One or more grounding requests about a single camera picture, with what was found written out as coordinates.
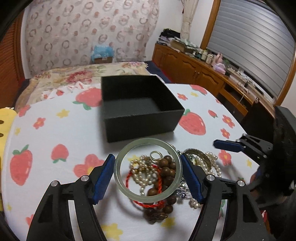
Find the pale green jade bangle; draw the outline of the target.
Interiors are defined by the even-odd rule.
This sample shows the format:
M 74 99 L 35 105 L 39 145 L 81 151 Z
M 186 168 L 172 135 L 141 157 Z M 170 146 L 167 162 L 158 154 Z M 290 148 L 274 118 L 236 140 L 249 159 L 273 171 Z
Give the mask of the pale green jade bangle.
M 126 155 L 133 149 L 143 147 L 151 153 L 127 160 Z M 162 149 L 171 157 L 175 164 L 163 171 L 159 162 L 164 155 Z M 124 146 L 118 153 L 114 164 L 114 180 L 118 189 L 135 203 L 158 203 L 171 196 L 177 189 L 183 176 L 180 154 L 173 145 L 156 138 L 140 138 Z

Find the silver crystal jewelry piece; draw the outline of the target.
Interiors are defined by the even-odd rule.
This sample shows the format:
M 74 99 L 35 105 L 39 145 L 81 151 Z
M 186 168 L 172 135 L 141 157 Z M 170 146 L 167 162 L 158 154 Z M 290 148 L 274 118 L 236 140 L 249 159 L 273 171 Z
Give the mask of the silver crystal jewelry piece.
M 174 192 L 174 195 L 180 200 L 192 198 L 191 192 L 184 177 L 181 179 L 177 189 Z

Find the black open jewelry box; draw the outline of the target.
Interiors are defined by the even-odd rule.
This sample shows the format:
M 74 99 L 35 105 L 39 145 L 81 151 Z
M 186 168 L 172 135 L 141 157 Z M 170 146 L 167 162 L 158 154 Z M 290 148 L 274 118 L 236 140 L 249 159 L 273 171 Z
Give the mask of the black open jewelry box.
M 109 143 L 172 132 L 185 111 L 155 75 L 102 77 L 101 94 Z

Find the long wooden cabinet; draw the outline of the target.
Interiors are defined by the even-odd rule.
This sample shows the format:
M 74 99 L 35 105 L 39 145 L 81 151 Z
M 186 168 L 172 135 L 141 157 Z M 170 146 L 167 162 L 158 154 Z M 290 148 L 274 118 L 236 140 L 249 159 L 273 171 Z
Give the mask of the long wooden cabinet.
M 252 91 L 251 86 L 244 90 L 242 81 L 222 75 L 198 59 L 156 43 L 152 61 L 171 82 L 199 85 L 203 88 L 202 94 L 210 92 L 239 120 L 246 115 L 275 116 L 273 106 L 262 95 Z

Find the gold metal bangle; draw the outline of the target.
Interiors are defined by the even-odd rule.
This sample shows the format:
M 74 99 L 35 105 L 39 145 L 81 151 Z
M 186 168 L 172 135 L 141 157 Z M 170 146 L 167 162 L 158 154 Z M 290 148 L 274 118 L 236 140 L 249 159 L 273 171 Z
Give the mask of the gold metal bangle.
M 207 172 L 211 170 L 212 168 L 211 160 L 201 150 L 190 148 L 190 149 L 184 150 L 183 153 L 190 158 L 190 160 L 194 165 L 201 166 L 202 168 L 206 169 Z

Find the pink figurine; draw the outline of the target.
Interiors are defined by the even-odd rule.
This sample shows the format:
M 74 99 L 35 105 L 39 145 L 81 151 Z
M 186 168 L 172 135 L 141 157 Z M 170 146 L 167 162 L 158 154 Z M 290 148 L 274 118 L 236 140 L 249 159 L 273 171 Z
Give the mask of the pink figurine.
M 221 53 L 218 53 L 217 55 L 214 56 L 212 60 L 212 66 L 214 67 L 215 65 L 223 63 L 223 55 Z

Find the strawberry print tablecloth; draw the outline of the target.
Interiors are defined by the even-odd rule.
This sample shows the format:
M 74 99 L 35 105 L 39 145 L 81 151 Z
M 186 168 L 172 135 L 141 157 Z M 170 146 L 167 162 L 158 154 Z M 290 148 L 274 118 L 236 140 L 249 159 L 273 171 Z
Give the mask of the strawberry print tablecloth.
M 169 84 L 168 88 L 189 112 L 189 122 L 158 138 L 180 151 L 211 152 L 224 178 L 248 183 L 257 164 L 243 153 L 221 151 L 212 145 L 216 139 L 236 140 L 244 133 L 231 113 L 210 93 L 200 94 L 182 84 Z M 53 180 L 74 182 L 126 145 L 106 141 L 100 107 L 86 110 L 75 100 L 73 92 L 32 104 L 11 126 L 1 190 L 6 221 L 20 240 L 26 239 L 33 214 Z M 189 200 L 173 208 L 166 220 L 151 225 L 140 207 L 111 181 L 94 209 L 108 240 L 188 240 L 200 209 L 191 208 Z

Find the grey window blind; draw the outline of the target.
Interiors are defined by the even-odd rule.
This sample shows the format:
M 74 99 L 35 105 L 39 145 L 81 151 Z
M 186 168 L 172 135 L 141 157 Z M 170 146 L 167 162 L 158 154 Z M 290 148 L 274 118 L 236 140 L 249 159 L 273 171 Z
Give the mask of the grey window blind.
M 224 0 L 207 48 L 244 69 L 277 97 L 292 64 L 295 41 L 271 8 L 255 1 Z

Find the yellow plush toy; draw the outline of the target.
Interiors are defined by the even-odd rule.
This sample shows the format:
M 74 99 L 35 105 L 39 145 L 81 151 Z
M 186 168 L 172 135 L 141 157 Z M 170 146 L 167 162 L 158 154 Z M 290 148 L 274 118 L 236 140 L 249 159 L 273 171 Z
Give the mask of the yellow plush toy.
M 6 140 L 8 138 L 8 135 L 11 130 L 11 125 L 17 115 L 16 111 L 13 108 L 1 108 L 1 124 L 0 124 L 0 129 L 1 129 L 1 172 L 3 169 L 3 163 L 4 163 L 4 149 L 6 146 Z

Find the folded clothes stack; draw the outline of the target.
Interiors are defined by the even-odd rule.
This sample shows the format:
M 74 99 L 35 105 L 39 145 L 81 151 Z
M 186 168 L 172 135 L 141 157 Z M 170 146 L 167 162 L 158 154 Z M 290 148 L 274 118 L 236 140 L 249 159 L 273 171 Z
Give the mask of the folded clothes stack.
M 157 44 L 168 46 L 170 41 L 176 38 L 180 38 L 180 32 L 166 28 L 160 33 Z

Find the floral bed quilt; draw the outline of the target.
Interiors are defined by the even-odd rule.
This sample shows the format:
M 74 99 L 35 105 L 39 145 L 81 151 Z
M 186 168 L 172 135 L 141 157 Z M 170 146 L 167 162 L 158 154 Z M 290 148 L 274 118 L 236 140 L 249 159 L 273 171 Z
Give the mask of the floral bed quilt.
M 47 70 L 29 80 L 28 87 L 16 101 L 15 111 L 18 113 L 27 105 L 48 99 L 51 92 L 65 92 L 63 87 L 99 86 L 102 77 L 116 75 L 149 75 L 149 72 L 144 62 L 91 64 Z

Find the wooden slatted wardrobe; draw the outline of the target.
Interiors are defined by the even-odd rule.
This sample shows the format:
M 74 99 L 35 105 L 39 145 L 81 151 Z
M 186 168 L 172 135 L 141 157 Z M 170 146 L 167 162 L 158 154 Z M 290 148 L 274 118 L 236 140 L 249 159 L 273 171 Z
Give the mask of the wooden slatted wardrobe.
M 1 108 L 13 107 L 25 80 L 21 56 L 21 27 L 23 12 L 12 22 L 1 41 Z

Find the blue bag on box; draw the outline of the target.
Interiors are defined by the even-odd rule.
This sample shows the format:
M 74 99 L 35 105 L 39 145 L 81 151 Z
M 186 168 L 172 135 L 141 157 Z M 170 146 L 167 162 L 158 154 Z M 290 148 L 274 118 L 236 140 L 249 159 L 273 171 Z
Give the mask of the blue bag on box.
M 114 50 L 110 46 L 95 46 L 91 60 L 94 64 L 112 63 Z

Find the circle pattern curtain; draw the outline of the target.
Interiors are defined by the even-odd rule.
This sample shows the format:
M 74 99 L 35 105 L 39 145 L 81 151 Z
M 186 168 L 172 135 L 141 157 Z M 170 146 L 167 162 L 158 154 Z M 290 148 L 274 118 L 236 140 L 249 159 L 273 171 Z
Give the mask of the circle pattern curtain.
M 33 1 L 25 33 L 29 71 L 88 65 L 97 46 L 111 47 L 115 62 L 144 61 L 158 18 L 158 1 Z

